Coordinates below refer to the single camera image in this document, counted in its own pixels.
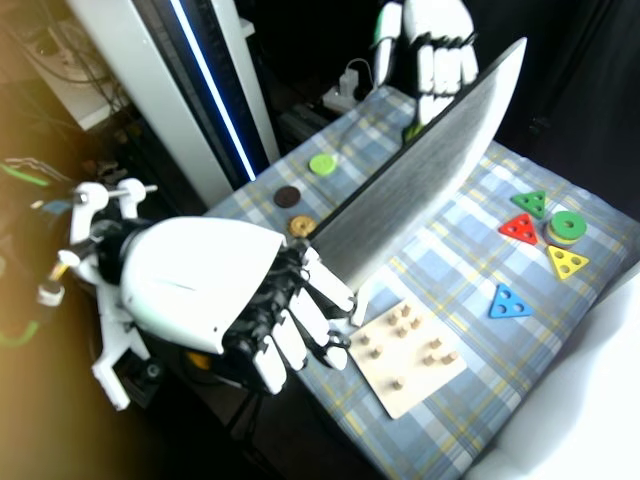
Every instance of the metal blade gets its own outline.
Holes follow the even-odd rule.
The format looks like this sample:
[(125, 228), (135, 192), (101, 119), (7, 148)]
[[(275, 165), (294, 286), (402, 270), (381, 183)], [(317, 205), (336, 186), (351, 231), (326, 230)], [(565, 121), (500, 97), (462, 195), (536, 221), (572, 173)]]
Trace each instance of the metal blade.
[(478, 164), (511, 101), (526, 43), (522, 38), (511, 45), (313, 233), (323, 263), (353, 290), (444, 206)]

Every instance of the table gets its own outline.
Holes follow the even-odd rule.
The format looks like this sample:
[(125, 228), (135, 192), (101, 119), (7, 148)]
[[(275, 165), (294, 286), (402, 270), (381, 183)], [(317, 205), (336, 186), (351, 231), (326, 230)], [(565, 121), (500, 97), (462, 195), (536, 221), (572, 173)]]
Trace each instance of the table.
[[(374, 92), (207, 215), (283, 233), (294, 215), (321, 221), (399, 149), (413, 105), (392, 88)], [(328, 177), (308, 169), (310, 158), (321, 152), (339, 161)], [(284, 185), (302, 193), (301, 202), (290, 209), (272, 202), (273, 193)], [(510, 197), (534, 190), (547, 192), (546, 218), (549, 212), (569, 209), (589, 224), (573, 250), (591, 262), (564, 282), (556, 280), (542, 238), (531, 246), (497, 232), (521, 213)], [(541, 232), (544, 223), (535, 224)], [(458, 477), (531, 390), (607, 284), (640, 258), (639, 238), (637, 222), (492, 143), (433, 221), (381, 266), (365, 319), (393, 305), (403, 289), (410, 291), (460, 337), (458, 350), (467, 370), (398, 420), (386, 414), (352, 361), (337, 372), (311, 358), (300, 377), (385, 475)], [(534, 315), (488, 317), (496, 285), (503, 282), (527, 301)]]

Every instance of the blue triangle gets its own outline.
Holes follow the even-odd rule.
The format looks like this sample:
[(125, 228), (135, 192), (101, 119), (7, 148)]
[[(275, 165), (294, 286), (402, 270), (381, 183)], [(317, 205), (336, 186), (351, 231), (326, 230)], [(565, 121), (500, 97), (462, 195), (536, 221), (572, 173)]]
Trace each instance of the blue triangle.
[(498, 285), (489, 316), (491, 318), (528, 317), (533, 309), (504, 283)]

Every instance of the triangle with holes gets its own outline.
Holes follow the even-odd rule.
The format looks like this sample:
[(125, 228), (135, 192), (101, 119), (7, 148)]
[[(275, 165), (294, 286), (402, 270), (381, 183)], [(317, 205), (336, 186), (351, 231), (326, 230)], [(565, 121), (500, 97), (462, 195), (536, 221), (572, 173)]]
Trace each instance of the triangle with holes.
[(532, 314), (533, 309), (524, 303), (513, 290), (504, 283), (498, 285), (496, 296), (489, 310), (489, 316), (491, 318), (528, 317)]
[(518, 215), (513, 220), (509, 220), (498, 231), (504, 235), (507, 235), (521, 242), (527, 242), (531, 245), (538, 243), (538, 237), (536, 237), (536, 230), (533, 228), (533, 222), (528, 213)]
[(538, 220), (544, 217), (544, 202), (546, 193), (544, 190), (531, 193), (521, 193), (511, 197), (511, 201), (518, 205), (525, 212), (529, 212)]
[(553, 269), (560, 280), (569, 278), (589, 263), (589, 259), (587, 257), (583, 257), (577, 253), (568, 252), (567, 250), (562, 250), (561, 248), (554, 247), (552, 245), (547, 247), (547, 254), (551, 259)]

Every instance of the led light strip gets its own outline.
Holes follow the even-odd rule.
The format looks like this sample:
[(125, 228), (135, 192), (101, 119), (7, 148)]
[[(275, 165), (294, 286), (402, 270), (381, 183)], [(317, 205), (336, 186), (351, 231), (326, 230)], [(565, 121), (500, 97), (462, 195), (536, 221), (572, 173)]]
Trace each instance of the led light strip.
[(207, 87), (209, 87), (209, 91), (211, 92), (211, 96), (213, 97), (213, 101), (216, 102), (216, 106), (220, 111), (220, 115), (222, 116), (222, 120), (224, 124), (227, 126), (227, 130), (229, 130), (229, 134), (231, 135), (231, 140), (233, 140), (233, 144), (240, 155), (240, 160), (242, 160), (242, 165), (244, 165), (247, 174), (249, 175), (249, 179), (254, 181), (256, 179), (255, 173), (253, 173), (253, 168), (251, 167), (251, 163), (249, 163), (249, 159), (247, 158), (247, 154), (240, 143), (240, 139), (238, 138), (238, 134), (236, 133), (236, 129), (231, 122), (231, 117), (229, 117), (229, 112), (227, 112), (227, 108), (224, 106), (224, 102), (222, 101), (222, 97), (220, 96), (220, 92), (218, 91), (218, 87), (216, 87), (216, 83), (213, 81), (213, 77), (211, 76), (211, 71), (209, 70), (209, 66), (207, 65), (206, 60), (204, 59), (204, 55), (202, 55), (202, 50), (200, 50), (200, 45), (198, 45), (198, 40), (196, 40), (196, 36), (193, 34), (193, 30), (191, 28), (191, 24), (189, 23), (189, 19), (182, 8), (182, 4), (180, 0), (169, 0), (171, 2), (171, 6), (173, 7), (173, 11), (176, 13), (176, 17), (178, 17), (178, 22), (180, 22), (180, 26), (182, 27), (182, 31), (184, 32), (185, 37), (187, 37), (187, 42), (189, 42), (189, 47), (191, 47), (191, 52), (198, 63), (198, 67), (204, 76), (205, 81), (207, 82)]

